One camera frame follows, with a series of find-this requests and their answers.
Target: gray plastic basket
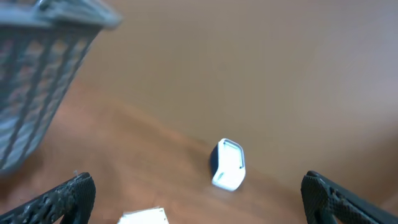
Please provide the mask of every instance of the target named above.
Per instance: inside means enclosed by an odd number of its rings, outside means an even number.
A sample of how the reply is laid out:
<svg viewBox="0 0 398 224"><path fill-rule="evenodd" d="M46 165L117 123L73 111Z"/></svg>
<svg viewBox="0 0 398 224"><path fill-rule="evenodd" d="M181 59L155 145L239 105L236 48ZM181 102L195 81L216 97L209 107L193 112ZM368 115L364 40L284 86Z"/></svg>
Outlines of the gray plastic basket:
<svg viewBox="0 0 398 224"><path fill-rule="evenodd" d="M0 0L0 174L37 148L93 39L120 20L94 0Z"/></svg>

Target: black mesh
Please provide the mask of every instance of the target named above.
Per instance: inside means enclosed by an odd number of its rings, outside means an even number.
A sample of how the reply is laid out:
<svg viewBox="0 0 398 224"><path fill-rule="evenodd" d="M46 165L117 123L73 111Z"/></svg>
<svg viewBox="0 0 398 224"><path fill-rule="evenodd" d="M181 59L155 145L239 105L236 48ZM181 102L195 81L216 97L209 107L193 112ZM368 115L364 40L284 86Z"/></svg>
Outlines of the black mesh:
<svg viewBox="0 0 398 224"><path fill-rule="evenodd" d="M41 196L0 216L0 223L86 224L94 206L95 185L89 173L82 173Z"/></svg>
<svg viewBox="0 0 398 224"><path fill-rule="evenodd" d="M326 177L309 171L301 193L307 222L398 223L398 218L359 198Z"/></svg>

